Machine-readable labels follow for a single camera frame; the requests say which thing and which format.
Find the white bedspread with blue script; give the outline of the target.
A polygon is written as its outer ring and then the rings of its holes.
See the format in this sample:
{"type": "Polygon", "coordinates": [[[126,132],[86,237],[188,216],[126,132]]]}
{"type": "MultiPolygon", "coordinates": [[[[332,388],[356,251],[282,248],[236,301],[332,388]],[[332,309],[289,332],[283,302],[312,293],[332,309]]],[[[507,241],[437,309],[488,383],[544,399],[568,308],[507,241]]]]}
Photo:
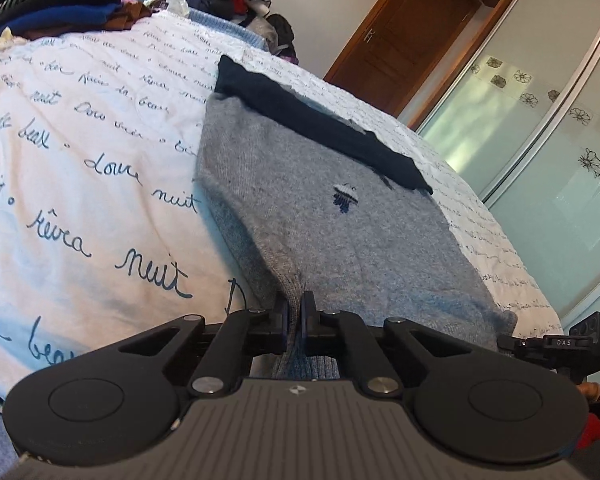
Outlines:
{"type": "Polygon", "coordinates": [[[161,12],[0,51],[0,398],[172,318],[222,320],[242,274],[195,182],[222,56],[410,156],[515,333],[562,329],[468,184],[393,117],[244,40],[161,12]]]}

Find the light blue knit blanket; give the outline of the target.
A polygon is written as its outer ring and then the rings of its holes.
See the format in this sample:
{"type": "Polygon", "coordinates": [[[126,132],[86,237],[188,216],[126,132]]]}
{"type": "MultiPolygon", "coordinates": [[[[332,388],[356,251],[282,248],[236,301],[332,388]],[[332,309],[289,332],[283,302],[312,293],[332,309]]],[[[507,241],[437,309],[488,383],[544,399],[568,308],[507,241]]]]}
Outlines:
{"type": "Polygon", "coordinates": [[[204,25],[208,28],[222,32],[227,36],[242,40],[251,47],[268,52],[268,44],[265,39],[252,32],[248,28],[239,26],[231,21],[217,18],[216,16],[204,13],[191,8],[186,0],[137,0],[148,7],[151,12],[168,11],[180,18],[186,18],[191,22],[204,25]]]}

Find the frosted glass sliding wardrobe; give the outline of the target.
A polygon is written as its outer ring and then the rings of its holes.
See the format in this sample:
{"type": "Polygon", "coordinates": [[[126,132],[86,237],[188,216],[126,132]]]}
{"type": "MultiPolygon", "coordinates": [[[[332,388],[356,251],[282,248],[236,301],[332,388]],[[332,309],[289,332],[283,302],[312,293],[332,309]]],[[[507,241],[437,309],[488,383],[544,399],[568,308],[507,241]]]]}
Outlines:
{"type": "Polygon", "coordinates": [[[600,309],[600,0],[510,0],[412,125],[564,325],[600,309]]]}

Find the grey knit sweater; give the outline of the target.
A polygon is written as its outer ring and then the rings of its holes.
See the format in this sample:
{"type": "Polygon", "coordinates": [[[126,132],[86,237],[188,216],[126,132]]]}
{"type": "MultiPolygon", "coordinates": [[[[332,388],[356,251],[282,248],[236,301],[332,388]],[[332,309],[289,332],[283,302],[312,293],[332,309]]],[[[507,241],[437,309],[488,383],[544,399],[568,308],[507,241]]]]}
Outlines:
{"type": "Polygon", "coordinates": [[[370,325],[400,316],[494,349],[499,308],[407,156],[267,76],[221,58],[196,181],[253,295],[300,300],[370,325]]]}

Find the brown wooden door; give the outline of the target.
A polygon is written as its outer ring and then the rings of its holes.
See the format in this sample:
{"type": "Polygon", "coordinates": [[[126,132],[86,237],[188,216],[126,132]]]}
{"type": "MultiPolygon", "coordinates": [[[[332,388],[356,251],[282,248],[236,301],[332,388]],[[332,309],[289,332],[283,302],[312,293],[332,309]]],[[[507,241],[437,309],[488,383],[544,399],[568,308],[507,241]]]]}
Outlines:
{"type": "Polygon", "coordinates": [[[399,116],[480,6],[480,0],[378,0],[325,80],[399,116]]]}

